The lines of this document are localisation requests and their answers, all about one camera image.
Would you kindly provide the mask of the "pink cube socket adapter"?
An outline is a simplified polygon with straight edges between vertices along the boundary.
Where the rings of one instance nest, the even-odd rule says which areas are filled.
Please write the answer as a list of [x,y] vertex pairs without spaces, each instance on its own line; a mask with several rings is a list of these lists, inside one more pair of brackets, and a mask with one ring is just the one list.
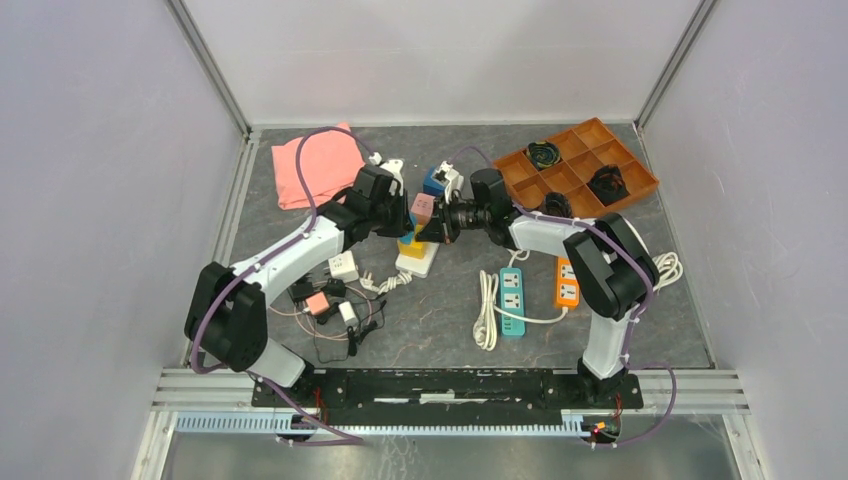
[[410,215],[416,225],[424,226],[432,218],[435,197],[423,192],[418,193],[410,204]]

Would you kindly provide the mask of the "yellow cube socket adapter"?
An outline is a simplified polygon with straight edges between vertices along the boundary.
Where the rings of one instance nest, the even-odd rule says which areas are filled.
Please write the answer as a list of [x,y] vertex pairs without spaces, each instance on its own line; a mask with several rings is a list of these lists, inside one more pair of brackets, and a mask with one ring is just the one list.
[[415,231],[409,232],[397,240],[399,254],[413,259],[423,259],[427,245],[415,239]]

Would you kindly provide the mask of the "white long power strip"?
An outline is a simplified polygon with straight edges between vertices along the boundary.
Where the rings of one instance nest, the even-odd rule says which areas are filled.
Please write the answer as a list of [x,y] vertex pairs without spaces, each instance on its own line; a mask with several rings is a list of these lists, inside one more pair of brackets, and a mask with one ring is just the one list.
[[[421,230],[418,225],[413,231]],[[386,294],[399,286],[408,285],[415,278],[426,278],[431,270],[438,252],[437,243],[423,242],[427,245],[426,255],[423,259],[413,259],[399,254],[395,260],[397,273],[382,282],[376,282],[369,271],[364,271],[359,278],[360,285],[367,291],[377,295]]]

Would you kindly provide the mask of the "blue cube socket adapter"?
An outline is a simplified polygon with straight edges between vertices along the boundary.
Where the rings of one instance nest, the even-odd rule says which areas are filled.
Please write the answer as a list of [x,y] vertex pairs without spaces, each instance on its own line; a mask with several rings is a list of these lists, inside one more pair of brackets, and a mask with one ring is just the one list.
[[436,167],[430,168],[422,182],[422,192],[434,198],[438,198],[444,194],[445,184]]

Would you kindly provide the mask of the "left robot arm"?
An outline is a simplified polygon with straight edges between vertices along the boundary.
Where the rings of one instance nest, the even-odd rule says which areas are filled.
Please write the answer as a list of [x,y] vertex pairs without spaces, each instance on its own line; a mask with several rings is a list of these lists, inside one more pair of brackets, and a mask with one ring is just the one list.
[[231,266],[205,266],[184,327],[192,369],[212,372],[198,358],[205,352],[219,368],[275,383],[288,406],[306,405],[314,394],[314,381],[304,374],[311,365],[270,338],[267,310],[297,280],[371,234],[400,238],[412,231],[403,166],[400,159],[365,165],[351,187],[272,246]]

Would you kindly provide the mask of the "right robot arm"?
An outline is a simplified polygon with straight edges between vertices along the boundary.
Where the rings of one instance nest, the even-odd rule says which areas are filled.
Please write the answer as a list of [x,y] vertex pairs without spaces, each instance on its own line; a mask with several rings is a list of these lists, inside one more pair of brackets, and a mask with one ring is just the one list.
[[416,240],[449,244],[465,230],[483,230],[500,247],[567,259],[592,311],[589,341],[577,367],[578,396],[591,408],[606,406],[628,374],[632,325],[659,280],[643,241],[617,213],[576,219],[526,210],[512,200],[494,168],[474,172],[471,187],[470,199],[457,193],[438,199]]

